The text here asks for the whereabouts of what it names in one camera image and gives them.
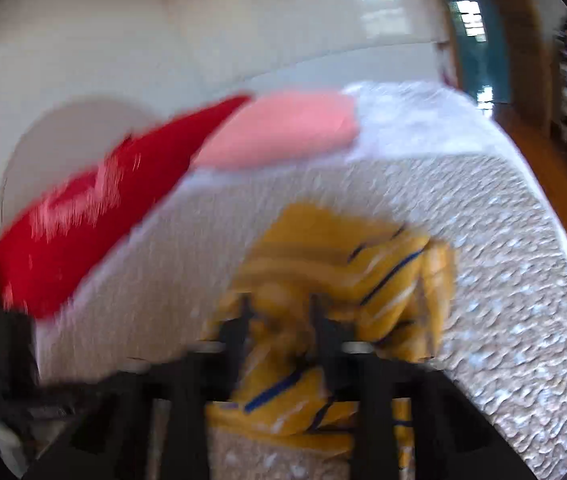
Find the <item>beige white-dotted bedspread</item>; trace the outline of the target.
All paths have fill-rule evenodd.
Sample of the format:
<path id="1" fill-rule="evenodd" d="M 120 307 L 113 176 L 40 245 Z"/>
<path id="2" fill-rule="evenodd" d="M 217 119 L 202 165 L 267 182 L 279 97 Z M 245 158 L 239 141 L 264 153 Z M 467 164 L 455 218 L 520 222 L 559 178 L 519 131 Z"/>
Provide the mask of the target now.
<path id="1" fill-rule="evenodd" d="M 492 156 L 362 160 L 226 185 L 186 182 L 35 330 L 42 382 L 172 359 L 248 248 L 301 200 L 419 226 L 456 253 L 437 365 L 539 478 L 567 473 L 567 250 L 523 175 Z"/>

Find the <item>white bed sheet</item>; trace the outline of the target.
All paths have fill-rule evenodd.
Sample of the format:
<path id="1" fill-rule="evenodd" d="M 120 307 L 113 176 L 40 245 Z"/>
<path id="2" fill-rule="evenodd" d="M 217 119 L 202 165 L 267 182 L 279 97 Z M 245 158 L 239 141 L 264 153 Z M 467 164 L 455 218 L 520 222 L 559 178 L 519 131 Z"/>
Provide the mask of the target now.
<path id="1" fill-rule="evenodd" d="M 62 311 L 35 328 L 42 382 L 90 380 L 129 359 L 162 362 L 200 337 L 248 248 L 311 200 L 409 223 L 464 252 L 498 178 L 521 186 L 512 147 L 465 96 L 438 84 L 354 84 L 353 148 L 259 170 L 196 170 L 118 244 Z"/>

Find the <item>pink pillow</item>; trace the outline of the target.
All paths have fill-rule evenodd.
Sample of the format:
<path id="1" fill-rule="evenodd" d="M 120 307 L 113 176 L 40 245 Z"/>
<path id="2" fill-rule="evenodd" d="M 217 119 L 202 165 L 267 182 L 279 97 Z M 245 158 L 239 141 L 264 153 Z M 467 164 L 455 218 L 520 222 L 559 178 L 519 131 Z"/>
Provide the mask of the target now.
<path id="1" fill-rule="evenodd" d="M 357 104 L 338 91 L 278 91 L 240 108 L 192 159 L 196 169 L 243 170 L 350 148 L 358 138 Z"/>

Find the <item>teal wooden-framed door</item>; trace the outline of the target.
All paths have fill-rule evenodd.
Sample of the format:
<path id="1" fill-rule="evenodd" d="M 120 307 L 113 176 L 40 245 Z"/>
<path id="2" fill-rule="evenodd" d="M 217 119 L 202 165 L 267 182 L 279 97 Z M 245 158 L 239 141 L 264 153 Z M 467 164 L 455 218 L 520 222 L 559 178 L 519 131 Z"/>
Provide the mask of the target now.
<path id="1" fill-rule="evenodd" d="M 443 0 L 460 67 L 460 88 L 477 102 L 510 106 L 546 130 L 550 58 L 533 0 Z"/>

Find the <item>red patterned pillow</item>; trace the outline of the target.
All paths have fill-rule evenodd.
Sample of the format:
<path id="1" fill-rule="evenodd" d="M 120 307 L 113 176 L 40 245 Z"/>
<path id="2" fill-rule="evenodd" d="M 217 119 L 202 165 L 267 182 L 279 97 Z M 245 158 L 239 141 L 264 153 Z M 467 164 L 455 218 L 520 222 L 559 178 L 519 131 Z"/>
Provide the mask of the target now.
<path id="1" fill-rule="evenodd" d="M 187 174 L 204 141 L 250 93 L 178 115 L 124 140 L 50 188 L 0 235 L 0 307 L 51 318 L 80 282 Z"/>

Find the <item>white glossy wardrobe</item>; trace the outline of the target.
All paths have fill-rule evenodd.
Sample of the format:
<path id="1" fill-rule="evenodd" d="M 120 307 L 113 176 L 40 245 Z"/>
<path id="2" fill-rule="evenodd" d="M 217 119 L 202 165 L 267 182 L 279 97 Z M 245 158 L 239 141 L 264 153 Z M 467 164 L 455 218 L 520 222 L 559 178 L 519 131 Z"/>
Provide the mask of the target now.
<path id="1" fill-rule="evenodd" d="M 287 84 L 436 80 L 427 0 L 165 0 L 208 90 L 278 75 Z"/>

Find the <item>white round headboard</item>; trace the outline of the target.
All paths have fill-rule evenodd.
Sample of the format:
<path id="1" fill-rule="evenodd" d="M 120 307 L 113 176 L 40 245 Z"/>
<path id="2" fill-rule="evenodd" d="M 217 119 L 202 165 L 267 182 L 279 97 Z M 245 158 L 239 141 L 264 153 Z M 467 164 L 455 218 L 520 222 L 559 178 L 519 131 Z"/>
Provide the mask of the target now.
<path id="1" fill-rule="evenodd" d="M 48 188 L 99 162 L 127 134 L 160 119 L 150 107 L 114 96 L 86 96 L 45 112 L 21 136 L 6 164 L 0 228 Z"/>

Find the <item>yellow striped knit sweater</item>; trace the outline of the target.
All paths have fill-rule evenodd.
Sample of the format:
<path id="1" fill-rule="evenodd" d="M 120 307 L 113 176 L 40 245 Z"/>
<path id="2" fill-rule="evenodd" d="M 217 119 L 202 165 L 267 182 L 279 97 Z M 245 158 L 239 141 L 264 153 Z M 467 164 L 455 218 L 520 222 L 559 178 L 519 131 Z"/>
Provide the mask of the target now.
<path id="1" fill-rule="evenodd" d="M 346 344 L 381 359 L 436 356 L 456 288 L 454 248 L 409 224 L 286 206 L 250 247 L 206 330 L 251 312 L 246 355 L 210 424 L 328 457 L 349 455 L 358 403 Z"/>

